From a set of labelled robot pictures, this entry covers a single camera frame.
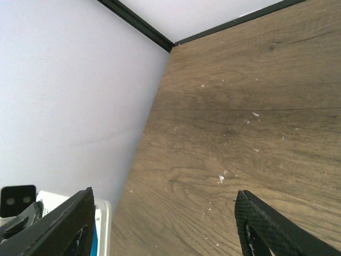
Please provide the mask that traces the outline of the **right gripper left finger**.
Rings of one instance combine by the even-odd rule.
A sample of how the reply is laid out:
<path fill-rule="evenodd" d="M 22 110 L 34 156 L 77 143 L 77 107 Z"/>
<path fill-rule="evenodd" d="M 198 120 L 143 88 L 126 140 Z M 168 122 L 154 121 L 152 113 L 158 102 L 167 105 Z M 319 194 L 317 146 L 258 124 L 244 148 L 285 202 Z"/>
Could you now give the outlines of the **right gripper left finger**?
<path fill-rule="evenodd" d="M 91 255 L 95 228 L 92 188 L 80 190 L 47 215 L 41 204 L 40 219 L 1 240 L 1 255 Z"/>

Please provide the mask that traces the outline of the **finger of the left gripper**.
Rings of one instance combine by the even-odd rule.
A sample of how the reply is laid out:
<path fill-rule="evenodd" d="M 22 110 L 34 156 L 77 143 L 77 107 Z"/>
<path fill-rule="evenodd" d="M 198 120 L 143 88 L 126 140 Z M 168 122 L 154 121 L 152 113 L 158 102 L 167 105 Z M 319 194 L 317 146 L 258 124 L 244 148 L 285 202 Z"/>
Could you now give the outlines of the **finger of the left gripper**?
<path fill-rule="evenodd" d="M 42 217 L 36 201 L 36 186 L 7 186 L 1 189 L 1 240 L 8 240 Z"/>

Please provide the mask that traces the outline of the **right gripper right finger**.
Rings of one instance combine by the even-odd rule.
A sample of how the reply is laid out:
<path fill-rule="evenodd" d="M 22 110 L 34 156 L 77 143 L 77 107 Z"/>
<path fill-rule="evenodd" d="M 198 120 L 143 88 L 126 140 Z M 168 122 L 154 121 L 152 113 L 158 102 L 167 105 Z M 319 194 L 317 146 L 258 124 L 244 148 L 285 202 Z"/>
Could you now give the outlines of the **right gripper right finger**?
<path fill-rule="evenodd" d="M 248 190 L 238 191 L 234 216 L 243 255 L 340 255 Z"/>

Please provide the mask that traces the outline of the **white remote control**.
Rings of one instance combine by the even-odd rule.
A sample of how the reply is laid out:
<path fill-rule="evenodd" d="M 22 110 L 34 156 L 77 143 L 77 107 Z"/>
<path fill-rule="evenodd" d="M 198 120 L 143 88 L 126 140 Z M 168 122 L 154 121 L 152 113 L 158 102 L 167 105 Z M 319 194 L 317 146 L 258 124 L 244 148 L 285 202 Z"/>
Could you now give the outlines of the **white remote control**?
<path fill-rule="evenodd" d="M 36 201 L 43 203 L 43 215 L 47 215 L 71 196 L 62 196 L 55 193 L 36 192 Z M 111 205 L 109 202 L 94 198 L 95 228 L 91 255 L 109 255 L 111 233 Z"/>

